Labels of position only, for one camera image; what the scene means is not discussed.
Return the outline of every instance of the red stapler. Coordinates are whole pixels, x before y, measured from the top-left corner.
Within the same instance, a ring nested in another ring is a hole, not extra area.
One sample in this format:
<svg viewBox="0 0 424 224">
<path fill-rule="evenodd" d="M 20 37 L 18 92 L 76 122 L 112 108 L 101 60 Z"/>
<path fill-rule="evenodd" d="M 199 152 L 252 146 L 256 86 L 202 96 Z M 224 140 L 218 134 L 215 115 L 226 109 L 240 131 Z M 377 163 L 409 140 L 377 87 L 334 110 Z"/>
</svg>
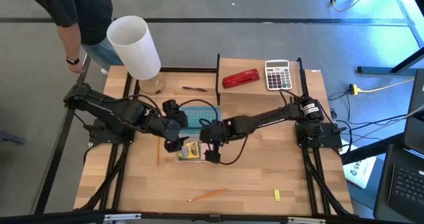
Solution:
<svg viewBox="0 0 424 224">
<path fill-rule="evenodd" d="M 237 85 L 247 84 L 259 80 L 259 72 L 256 69 L 250 69 L 241 73 L 227 76 L 223 79 L 224 88 L 235 87 Z"/>
</svg>

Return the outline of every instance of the calculator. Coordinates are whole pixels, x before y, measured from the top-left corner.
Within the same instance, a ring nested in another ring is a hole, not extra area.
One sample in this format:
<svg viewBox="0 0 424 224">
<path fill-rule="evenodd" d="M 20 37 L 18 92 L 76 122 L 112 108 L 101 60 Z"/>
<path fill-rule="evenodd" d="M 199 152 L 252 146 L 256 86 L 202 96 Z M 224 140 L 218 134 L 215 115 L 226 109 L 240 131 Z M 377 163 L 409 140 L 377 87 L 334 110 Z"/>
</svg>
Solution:
<svg viewBox="0 0 424 224">
<path fill-rule="evenodd" d="M 290 62 L 288 60 L 265 61 L 266 87 L 270 91 L 291 89 Z"/>
</svg>

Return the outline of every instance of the wooden table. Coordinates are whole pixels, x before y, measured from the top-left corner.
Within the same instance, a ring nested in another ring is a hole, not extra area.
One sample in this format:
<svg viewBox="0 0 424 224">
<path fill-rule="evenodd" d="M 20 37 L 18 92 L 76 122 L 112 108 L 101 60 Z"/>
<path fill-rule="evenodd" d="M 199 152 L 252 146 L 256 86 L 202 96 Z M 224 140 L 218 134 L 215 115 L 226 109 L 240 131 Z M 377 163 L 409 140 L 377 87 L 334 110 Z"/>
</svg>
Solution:
<svg viewBox="0 0 424 224">
<path fill-rule="evenodd" d="M 226 72 L 241 72 L 252 66 L 262 67 L 263 60 L 221 59 L 220 78 Z M 216 75 L 213 73 L 166 72 L 166 89 L 152 96 L 160 104 L 168 99 L 182 103 L 200 98 L 217 105 L 215 93 Z M 127 71 L 113 66 L 109 72 L 104 93 L 112 97 L 122 96 Z M 291 72 L 292 80 L 298 76 Z M 329 114 L 323 77 L 318 70 L 306 70 L 311 97 L 318 99 Z M 225 119 L 234 115 L 255 115 L 275 109 L 284 103 L 278 92 L 266 91 L 263 76 L 251 83 L 260 90 L 245 85 L 219 89 L 221 115 Z M 182 86 L 202 87 L 208 92 L 184 90 Z M 293 91 L 300 90 L 293 83 Z M 240 159 L 230 166 L 208 162 L 176 162 L 176 153 L 167 153 L 163 139 L 153 135 L 136 133 L 130 146 L 125 169 L 119 211 L 154 213 L 219 213 L 242 215 L 311 215 L 305 166 L 301 150 L 297 146 L 293 121 L 258 129 L 249 136 Z M 230 142 L 222 149 L 221 160 L 232 161 L 239 153 L 242 140 Z M 102 183 L 111 150 L 110 144 L 102 144 L 87 155 L 75 207 L 81 207 Z M 321 149 L 325 181 L 343 207 L 352 212 L 352 206 L 343 174 L 341 160 L 331 149 Z M 188 199 L 223 188 L 229 191 L 193 202 Z M 111 186 L 107 206 L 111 206 L 114 185 Z M 280 190 L 281 201 L 274 200 L 274 189 Z M 318 185 L 315 184 L 318 210 L 323 212 Z"/>
</svg>

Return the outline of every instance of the black pen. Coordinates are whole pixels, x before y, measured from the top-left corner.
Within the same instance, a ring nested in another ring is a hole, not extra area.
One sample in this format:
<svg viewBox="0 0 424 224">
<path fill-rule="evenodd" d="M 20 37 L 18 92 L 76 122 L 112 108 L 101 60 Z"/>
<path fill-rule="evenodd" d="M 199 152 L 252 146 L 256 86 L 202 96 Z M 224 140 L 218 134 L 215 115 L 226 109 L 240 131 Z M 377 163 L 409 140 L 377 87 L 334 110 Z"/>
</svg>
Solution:
<svg viewBox="0 0 424 224">
<path fill-rule="evenodd" d="M 183 87 L 183 89 L 190 89 L 190 90 L 194 90 L 194 91 L 203 91 L 203 92 L 207 91 L 203 88 L 193 88 L 193 87 Z"/>
</svg>

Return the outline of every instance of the laptop keyboard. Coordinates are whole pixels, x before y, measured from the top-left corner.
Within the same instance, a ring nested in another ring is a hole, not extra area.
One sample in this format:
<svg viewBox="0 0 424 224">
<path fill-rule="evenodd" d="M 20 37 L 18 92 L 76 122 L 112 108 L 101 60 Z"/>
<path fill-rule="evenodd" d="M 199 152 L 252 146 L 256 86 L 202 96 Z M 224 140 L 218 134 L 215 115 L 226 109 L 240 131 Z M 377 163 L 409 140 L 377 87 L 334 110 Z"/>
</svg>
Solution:
<svg viewBox="0 0 424 224">
<path fill-rule="evenodd" d="M 392 193 L 424 207 L 424 174 L 396 165 Z"/>
</svg>

